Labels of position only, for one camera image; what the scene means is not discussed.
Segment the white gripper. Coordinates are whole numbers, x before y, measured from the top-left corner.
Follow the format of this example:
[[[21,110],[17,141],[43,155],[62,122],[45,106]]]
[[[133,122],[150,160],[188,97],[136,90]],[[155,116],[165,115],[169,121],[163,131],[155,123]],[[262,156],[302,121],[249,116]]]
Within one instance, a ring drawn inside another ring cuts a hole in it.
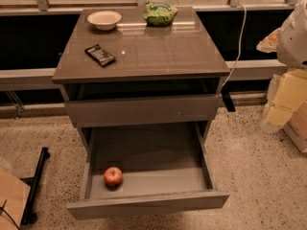
[[[274,75],[267,93],[260,127],[267,133],[283,128],[307,100],[307,71],[295,69]]]

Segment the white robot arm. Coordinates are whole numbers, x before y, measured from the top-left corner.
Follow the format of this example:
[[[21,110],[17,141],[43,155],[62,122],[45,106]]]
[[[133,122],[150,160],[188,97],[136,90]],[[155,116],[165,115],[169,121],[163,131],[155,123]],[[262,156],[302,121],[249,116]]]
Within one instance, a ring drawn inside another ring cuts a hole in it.
[[[307,100],[307,0],[299,2],[280,28],[261,40],[256,49],[277,53],[277,60],[288,67],[282,76],[270,81],[260,127],[277,132]]]

